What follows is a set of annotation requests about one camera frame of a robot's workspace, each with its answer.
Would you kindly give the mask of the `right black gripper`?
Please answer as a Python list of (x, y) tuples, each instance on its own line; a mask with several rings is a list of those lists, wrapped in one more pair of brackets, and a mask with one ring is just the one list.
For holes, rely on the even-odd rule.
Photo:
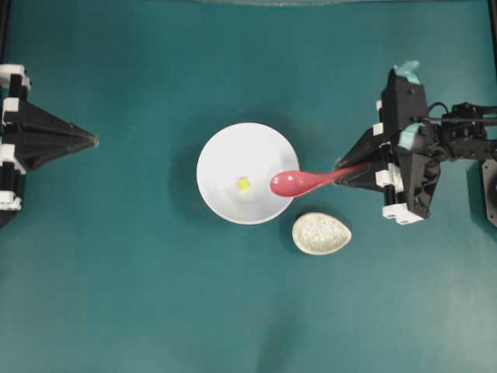
[(372, 127), (366, 130), (336, 163), (337, 169), (346, 171), (337, 179), (338, 186), (392, 192), (382, 214), (400, 225), (430, 216), (440, 178), (436, 126), (423, 119), (428, 105), (418, 67), (418, 61), (406, 61), (389, 71), (376, 102), (376, 135)]

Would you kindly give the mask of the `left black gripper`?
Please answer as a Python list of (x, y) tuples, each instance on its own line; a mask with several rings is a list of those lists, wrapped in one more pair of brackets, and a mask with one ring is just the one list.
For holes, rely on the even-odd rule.
[[(98, 144), (95, 134), (26, 100), (30, 78), (22, 64), (1, 64), (1, 227), (22, 209), (26, 171)], [(17, 113), (17, 124), (6, 114)]]

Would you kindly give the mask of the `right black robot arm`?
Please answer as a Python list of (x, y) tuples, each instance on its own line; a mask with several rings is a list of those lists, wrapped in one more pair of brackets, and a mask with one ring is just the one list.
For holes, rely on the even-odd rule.
[(427, 219), (443, 162), (496, 157), (496, 141), (487, 127), (496, 124), (496, 108), (454, 105), (431, 117), (417, 61), (395, 65), (377, 101), (379, 120), (342, 157), (335, 184), (384, 195), (382, 215), (400, 225)]

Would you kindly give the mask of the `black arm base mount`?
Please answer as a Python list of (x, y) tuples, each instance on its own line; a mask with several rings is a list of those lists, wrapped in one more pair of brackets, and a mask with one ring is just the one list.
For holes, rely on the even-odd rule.
[(480, 166), (485, 215), (494, 227), (496, 227), (496, 166), (495, 159), (485, 160)]

